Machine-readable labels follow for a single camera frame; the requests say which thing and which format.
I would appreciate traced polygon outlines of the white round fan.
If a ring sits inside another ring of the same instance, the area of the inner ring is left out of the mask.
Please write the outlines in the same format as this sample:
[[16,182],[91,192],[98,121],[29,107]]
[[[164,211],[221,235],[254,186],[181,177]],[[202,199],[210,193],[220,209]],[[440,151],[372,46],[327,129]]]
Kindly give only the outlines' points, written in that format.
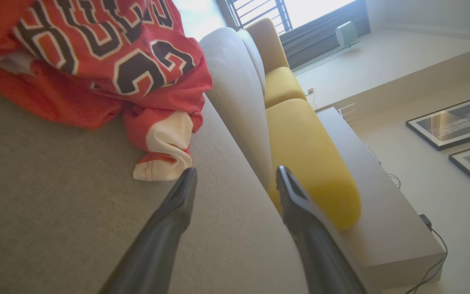
[[358,39],[357,28],[353,22],[346,22],[335,29],[335,36],[340,47],[350,48]]

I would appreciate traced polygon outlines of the long yellow sofa cushion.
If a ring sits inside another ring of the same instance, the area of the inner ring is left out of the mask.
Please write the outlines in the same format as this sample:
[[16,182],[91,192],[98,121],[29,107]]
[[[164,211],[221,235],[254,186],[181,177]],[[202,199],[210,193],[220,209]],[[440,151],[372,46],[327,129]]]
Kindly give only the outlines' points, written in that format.
[[355,179],[307,101],[289,99],[266,110],[273,175],[287,167],[339,232],[361,216]]

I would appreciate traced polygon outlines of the dark grey curtain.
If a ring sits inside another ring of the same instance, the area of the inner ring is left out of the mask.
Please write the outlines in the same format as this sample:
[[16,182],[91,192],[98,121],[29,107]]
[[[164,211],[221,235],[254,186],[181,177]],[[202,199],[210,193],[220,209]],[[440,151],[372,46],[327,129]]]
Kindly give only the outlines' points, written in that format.
[[321,16],[289,32],[282,33],[280,41],[290,68],[296,68],[335,48],[341,48],[335,29],[353,22],[358,38],[370,33],[366,0],[351,3]]

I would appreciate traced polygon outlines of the red lettered basketball jersey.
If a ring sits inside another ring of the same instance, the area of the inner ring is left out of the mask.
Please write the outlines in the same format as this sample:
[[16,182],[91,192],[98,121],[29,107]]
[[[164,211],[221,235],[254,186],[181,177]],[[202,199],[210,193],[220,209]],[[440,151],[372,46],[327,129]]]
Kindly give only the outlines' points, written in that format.
[[0,95],[88,130],[122,115],[146,152],[134,179],[174,180],[192,166],[212,87],[172,0],[0,0]]

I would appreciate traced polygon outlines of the small yellow sofa cushion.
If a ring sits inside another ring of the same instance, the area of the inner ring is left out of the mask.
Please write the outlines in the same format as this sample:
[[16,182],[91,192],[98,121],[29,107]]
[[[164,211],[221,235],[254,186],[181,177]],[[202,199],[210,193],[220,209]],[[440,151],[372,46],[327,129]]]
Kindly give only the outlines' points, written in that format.
[[278,67],[265,75],[265,107],[270,108],[289,99],[306,100],[305,92],[289,67]]

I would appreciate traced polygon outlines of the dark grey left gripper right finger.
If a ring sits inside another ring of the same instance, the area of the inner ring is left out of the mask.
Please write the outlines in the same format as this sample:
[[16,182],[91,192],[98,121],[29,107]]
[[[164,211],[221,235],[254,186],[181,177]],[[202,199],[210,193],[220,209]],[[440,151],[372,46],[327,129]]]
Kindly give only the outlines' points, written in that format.
[[362,266],[289,168],[276,170],[282,219],[302,259],[309,294],[368,294]]

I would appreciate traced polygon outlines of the large black framed picture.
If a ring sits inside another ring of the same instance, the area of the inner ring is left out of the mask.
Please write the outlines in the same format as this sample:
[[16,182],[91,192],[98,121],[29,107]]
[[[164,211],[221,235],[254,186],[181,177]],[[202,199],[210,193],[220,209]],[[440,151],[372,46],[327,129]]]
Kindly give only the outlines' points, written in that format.
[[470,142],[470,100],[408,120],[406,126],[437,151]]

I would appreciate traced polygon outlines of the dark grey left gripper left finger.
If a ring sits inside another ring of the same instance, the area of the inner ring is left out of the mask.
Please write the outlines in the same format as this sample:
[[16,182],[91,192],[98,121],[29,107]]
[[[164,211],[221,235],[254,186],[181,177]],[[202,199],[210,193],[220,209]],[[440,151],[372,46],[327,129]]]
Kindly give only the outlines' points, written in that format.
[[168,294],[181,236],[194,208],[197,169],[185,169],[99,294]]

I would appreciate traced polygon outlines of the tan sofa cushion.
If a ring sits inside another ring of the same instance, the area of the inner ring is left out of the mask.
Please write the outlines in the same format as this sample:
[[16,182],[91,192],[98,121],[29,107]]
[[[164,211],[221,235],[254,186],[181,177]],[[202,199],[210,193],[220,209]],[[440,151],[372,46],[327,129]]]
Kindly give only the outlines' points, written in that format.
[[260,19],[246,26],[244,30],[250,34],[259,50],[265,73],[279,67],[289,68],[285,51],[272,19]]

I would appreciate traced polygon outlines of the black window railing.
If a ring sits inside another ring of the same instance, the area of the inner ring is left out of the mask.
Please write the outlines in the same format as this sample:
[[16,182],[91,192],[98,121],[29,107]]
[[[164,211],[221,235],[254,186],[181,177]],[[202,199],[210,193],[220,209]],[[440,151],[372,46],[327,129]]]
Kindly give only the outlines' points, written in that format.
[[269,18],[279,35],[293,29],[285,0],[224,0],[235,22],[236,30],[258,20]]

